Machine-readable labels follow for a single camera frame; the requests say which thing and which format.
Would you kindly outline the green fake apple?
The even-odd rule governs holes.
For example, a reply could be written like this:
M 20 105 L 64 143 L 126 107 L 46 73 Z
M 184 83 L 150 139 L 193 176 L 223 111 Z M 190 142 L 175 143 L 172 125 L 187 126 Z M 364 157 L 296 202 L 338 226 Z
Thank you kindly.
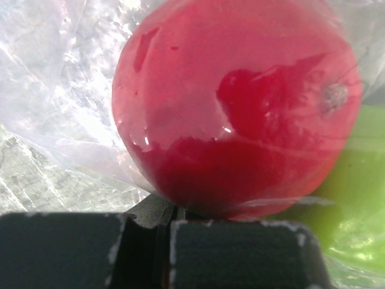
M 327 255 L 384 271 L 384 109 L 364 105 L 333 170 L 309 196 L 272 215 L 305 223 Z

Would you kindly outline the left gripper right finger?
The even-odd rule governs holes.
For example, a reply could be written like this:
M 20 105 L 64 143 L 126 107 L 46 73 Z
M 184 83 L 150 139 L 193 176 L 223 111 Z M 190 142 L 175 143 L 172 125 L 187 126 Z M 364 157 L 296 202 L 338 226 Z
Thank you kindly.
M 300 223 L 175 221 L 170 288 L 330 288 L 319 243 Z

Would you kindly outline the clear zip top bag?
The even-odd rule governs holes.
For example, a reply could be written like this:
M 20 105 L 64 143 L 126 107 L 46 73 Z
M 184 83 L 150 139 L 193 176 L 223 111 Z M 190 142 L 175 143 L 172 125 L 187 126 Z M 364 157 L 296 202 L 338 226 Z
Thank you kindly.
M 125 211 L 147 196 L 111 116 L 120 50 L 159 1 L 1 2 L 1 212 Z

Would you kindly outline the red fake apple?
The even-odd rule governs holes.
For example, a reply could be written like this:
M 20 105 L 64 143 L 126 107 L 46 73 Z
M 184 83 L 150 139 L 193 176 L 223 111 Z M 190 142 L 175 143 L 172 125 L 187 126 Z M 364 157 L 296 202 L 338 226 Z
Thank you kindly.
M 361 98 L 356 56 L 326 1 L 167 1 L 122 50 L 112 114 L 158 194 L 243 219 L 319 187 Z

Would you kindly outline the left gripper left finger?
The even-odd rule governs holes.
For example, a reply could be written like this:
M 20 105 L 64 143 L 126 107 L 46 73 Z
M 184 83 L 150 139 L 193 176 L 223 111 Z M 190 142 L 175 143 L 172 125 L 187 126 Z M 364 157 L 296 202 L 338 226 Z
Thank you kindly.
M 111 288 L 126 218 L 116 213 L 1 216 L 1 288 Z

